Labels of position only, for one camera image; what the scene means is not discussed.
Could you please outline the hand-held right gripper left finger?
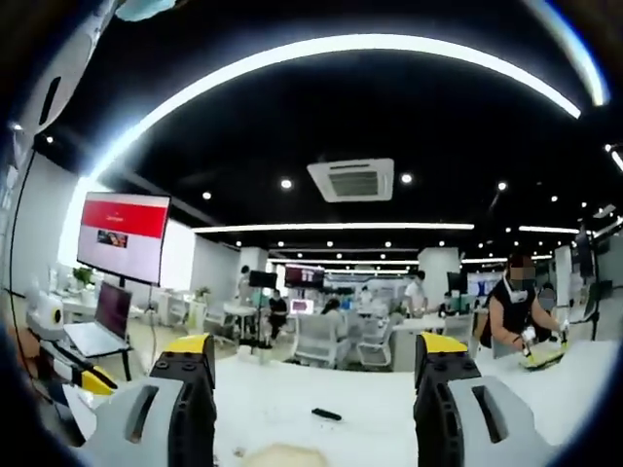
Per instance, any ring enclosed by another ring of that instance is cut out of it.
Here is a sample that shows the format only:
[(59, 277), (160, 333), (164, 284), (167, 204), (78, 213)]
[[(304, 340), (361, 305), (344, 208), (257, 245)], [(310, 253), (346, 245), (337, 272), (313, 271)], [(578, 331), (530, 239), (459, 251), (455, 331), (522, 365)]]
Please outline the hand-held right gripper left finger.
[(117, 389), (95, 409), (81, 458), (89, 466), (211, 466), (214, 389), (213, 337), (171, 342), (149, 376)]

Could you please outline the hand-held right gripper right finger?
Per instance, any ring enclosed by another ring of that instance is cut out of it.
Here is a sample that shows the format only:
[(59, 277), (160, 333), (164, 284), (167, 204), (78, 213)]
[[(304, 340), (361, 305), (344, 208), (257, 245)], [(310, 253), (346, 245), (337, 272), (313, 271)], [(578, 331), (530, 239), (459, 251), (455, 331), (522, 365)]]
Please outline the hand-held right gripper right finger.
[(543, 466), (554, 456), (531, 408), (501, 380), (483, 376), (465, 344), (423, 332), (415, 349), (419, 466)]

